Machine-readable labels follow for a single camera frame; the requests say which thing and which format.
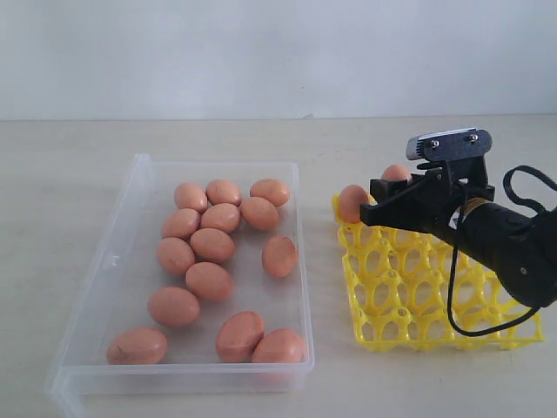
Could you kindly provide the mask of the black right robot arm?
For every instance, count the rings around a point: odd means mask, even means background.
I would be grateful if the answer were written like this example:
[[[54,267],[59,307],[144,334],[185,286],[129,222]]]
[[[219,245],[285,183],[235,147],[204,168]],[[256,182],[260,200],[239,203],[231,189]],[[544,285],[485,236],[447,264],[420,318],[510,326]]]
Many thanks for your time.
[[[427,233],[494,271],[526,307],[556,300],[556,212],[528,218],[494,203],[482,157],[424,163],[411,182],[373,179],[374,203],[360,207],[367,226]]]

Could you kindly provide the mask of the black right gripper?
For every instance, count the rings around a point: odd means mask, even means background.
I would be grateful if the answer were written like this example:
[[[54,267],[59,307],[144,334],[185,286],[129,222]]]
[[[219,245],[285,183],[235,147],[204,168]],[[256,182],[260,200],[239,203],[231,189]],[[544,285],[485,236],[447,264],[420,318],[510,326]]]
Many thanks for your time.
[[[410,179],[371,179],[375,204],[360,206],[366,226],[388,226],[430,233],[438,238],[456,235],[458,217],[473,198],[493,200],[485,159],[466,158],[418,165],[421,174]]]

